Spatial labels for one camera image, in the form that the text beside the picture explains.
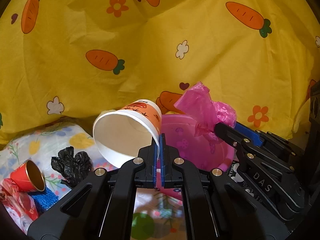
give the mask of black plastic bag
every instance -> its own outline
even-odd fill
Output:
[[[51,158],[52,168],[61,173],[66,180],[61,180],[61,184],[74,188],[91,171],[92,165],[90,157],[86,152],[78,152],[74,157],[74,148],[67,147],[58,153],[58,157]]]

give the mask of blue towel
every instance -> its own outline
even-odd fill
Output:
[[[31,192],[28,194],[34,199],[37,210],[42,213],[57,203],[59,199],[48,187],[45,187],[45,190],[42,192]]]

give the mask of red paper cup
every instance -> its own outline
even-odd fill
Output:
[[[11,172],[10,178],[22,192],[44,191],[45,189],[44,178],[37,165],[31,160]]]

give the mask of patterned fabric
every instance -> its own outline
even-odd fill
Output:
[[[11,0],[0,20],[0,144],[140,98],[177,112],[198,81],[239,122],[289,138],[320,78],[319,36],[305,0]]]

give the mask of silver bolt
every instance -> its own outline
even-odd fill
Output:
[[[174,163],[175,163],[175,164],[183,164],[183,163],[184,163],[184,159],[182,159],[182,158],[175,158],[175,159],[174,159]]]
[[[213,169],[213,170],[212,170],[212,174],[213,174],[214,176],[221,176],[221,175],[222,175],[222,170],[220,170],[220,169]]]
[[[102,176],[103,174],[106,173],[106,171],[103,168],[98,168],[96,169],[96,171],[94,172],[97,176]]]
[[[134,158],[133,163],[134,164],[141,164],[141,163],[143,163],[143,159],[140,157]]]

